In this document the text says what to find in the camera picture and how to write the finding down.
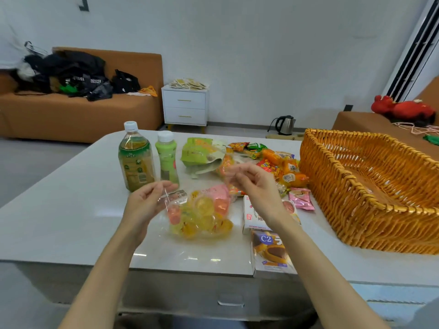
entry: white bottle cap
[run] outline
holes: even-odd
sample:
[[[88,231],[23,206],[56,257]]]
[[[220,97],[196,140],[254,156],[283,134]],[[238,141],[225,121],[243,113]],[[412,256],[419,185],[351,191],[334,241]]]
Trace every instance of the white bottle cap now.
[[[126,132],[137,132],[139,130],[136,121],[126,121],[123,126]]]
[[[171,142],[174,139],[174,134],[169,130],[162,130],[157,133],[158,141],[163,143]]]

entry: pink snack wrapper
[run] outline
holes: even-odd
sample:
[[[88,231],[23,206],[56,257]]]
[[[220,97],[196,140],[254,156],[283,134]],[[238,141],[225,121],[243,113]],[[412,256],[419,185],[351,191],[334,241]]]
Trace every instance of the pink snack wrapper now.
[[[296,205],[296,208],[315,210],[314,205],[311,203],[310,192],[306,188],[291,188],[288,198]]]

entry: nightstand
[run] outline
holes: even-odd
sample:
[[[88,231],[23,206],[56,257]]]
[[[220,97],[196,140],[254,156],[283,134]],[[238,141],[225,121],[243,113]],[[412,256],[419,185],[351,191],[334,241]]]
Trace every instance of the nightstand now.
[[[168,129],[171,125],[206,126],[209,113],[209,90],[162,88],[163,113]]]

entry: wicker basket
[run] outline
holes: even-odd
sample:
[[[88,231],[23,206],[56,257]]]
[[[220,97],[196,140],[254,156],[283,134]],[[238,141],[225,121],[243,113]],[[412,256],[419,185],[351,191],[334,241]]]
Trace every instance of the wicker basket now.
[[[306,130],[300,159],[341,241],[439,254],[439,162],[388,135],[322,129]]]

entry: green tea bottle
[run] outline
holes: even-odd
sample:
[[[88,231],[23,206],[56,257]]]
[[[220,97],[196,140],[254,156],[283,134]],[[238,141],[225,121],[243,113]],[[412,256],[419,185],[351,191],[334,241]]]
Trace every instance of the green tea bottle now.
[[[155,147],[160,157],[160,178],[162,180],[170,180],[180,185],[178,180],[177,167],[175,165],[175,152],[177,143],[174,141],[174,134],[169,130],[157,133],[158,141]]]
[[[125,186],[133,192],[155,181],[151,143],[139,134],[137,122],[124,124],[126,135],[119,144],[119,162]]]

